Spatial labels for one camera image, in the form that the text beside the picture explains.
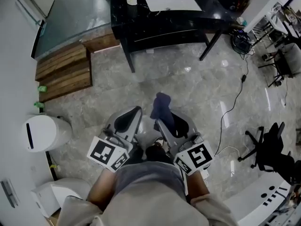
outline wooden plank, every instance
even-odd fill
[[[95,51],[101,49],[114,47],[119,44],[119,40],[115,39],[113,33],[83,42],[83,45],[89,50],[90,53],[94,53]]]
[[[70,53],[68,54],[65,54],[64,56],[61,56],[61,57],[58,57],[58,58],[51,58],[50,60],[46,61],[45,63],[43,63],[43,66],[41,67],[38,67],[37,68],[37,71],[36,71],[36,74],[39,74],[47,69],[49,69],[50,67],[58,64],[58,63],[61,63],[62,61],[64,60],[67,60],[71,57],[74,57],[80,53],[83,53],[85,51],[85,47],[83,45],[81,45],[80,47],[77,46],[75,50],[72,49],[72,51],[70,51]]]
[[[73,78],[73,83],[68,84],[65,87],[62,87],[60,89],[51,91],[50,93],[42,93],[40,92],[40,102],[46,102],[67,94],[70,94],[72,92],[85,89],[92,86],[91,83],[91,77],[83,79],[81,81],[77,81],[76,78]]]
[[[68,45],[66,45],[66,46],[64,46],[64,47],[62,47],[62,48],[59,48],[58,50],[56,50],[56,51],[54,51],[54,52],[48,54],[47,56],[45,56],[45,57],[39,59],[39,60],[38,60],[38,63],[39,63],[39,64],[42,64],[43,62],[45,62],[45,61],[51,59],[52,57],[55,57],[55,56],[57,56],[57,55],[59,55],[59,54],[61,54],[61,53],[64,53],[64,52],[66,52],[66,51],[68,51],[68,50],[70,50],[70,49],[72,49],[72,48],[74,48],[74,47],[76,47],[76,46],[78,46],[78,45],[81,45],[81,42],[76,41],[76,42],[73,42],[73,43],[71,43],[71,44],[68,44]]]
[[[56,65],[48,68],[47,70],[42,71],[41,73],[37,74],[36,75],[36,81],[41,81],[44,78],[46,78],[47,76],[51,76],[54,73],[57,73],[57,72],[62,71],[64,69],[70,68],[71,66],[74,66],[75,64],[79,64],[79,63],[85,62],[87,60],[88,60],[87,52],[84,51],[84,52],[82,52],[82,53],[80,53],[80,54],[78,54],[74,57],[71,57],[67,60],[64,60],[61,63],[56,64]]]
[[[54,84],[60,83],[62,81],[68,80],[74,76],[77,76],[79,74],[88,72],[90,70],[90,63],[89,61],[85,61],[81,64],[74,65],[66,70],[63,70],[61,72],[55,73],[54,75],[44,79],[40,82],[40,85],[44,86],[52,86]]]
[[[67,85],[73,84],[75,81],[82,81],[82,80],[88,79],[88,78],[90,78],[89,71],[87,71],[85,73],[82,73],[82,74],[79,74],[79,75],[76,75],[76,76],[74,76],[74,77],[72,77],[68,80],[62,81],[62,82],[57,83],[57,84],[52,85],[52,86],[49,86],[47,88],[46,94],[51,93],[52,91],[58,90],[58,89],[60,89],[62,87],[65,87]]]

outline wooden step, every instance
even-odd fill
[[[36,71],[36,81],[43,81],[56,73],[89,60],[87,49],[83,45],[68,48],[65,51],[49,56],[49,59],[39,61]]]
[[[40,82],[47,92],[40,92],[40,102],[46,102],[92,86],[91,63],[85,61],[58,72]]]
[[[118,46],[119,44],[119,40],[115,39],[113,33],[109,33],[104,36],[83,42],[83,45],[89,50],[90,53],[94,53],[95,51],[99,51],[105,48]]]

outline marble floor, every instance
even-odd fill
[[[202,137],[215,152],[219,144],[222,114],[229,110],[241,87],[241,77],[247,73],[246,61],[234,52],[229,36],[222,36],[204,61],[198,57],[203,44],[183,44],[154,49],[133,55],[136,73],[131,73],[122,48],[112,48],[92,55],[94,86],[46,103],[49,115],[63,116],[72,126],[69,143],[51,151],[60,165],[59,177],[83,178],[94,183],[102,168],[87,157],[93,136],[99,135],[109,116],[124,107],[139,105],[150,115],[156,93],[171,96],[171,108],[193,118]],[[259,126],[271,127],[285,122],[283,153],[292,152],[301,158],[295,146],[295,128],[301,127],[301,78],[288,79],[280,87],[268,88],[273,69],[258,69],[265,48],[256,46],[255,54],[247,58],[248,75],[243,91],[233,111],[222,122],[220,154],[208,168],[208,188],[223,200],[240,192],[255,181],[262,172],[251,169],[254,157],[238,162],[240,155],[253,149],[245,130],[257,132]]]

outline white marker block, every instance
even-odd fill
[[[115,172],[129,159],[129,155],[125,148],[94,137],[87,158]]]
[[[207,167],[214,159],[214,153],[208,141],[196,144],[191,148],[177,153],[174,163],[188,176],[197,170]]]

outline person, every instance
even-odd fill
[[[113,173],[104,169],[87,201],[67,197],[58,226],[237,226],[230,209],[209,193],[199,171],[187,176],[155,142],[137,149]]]

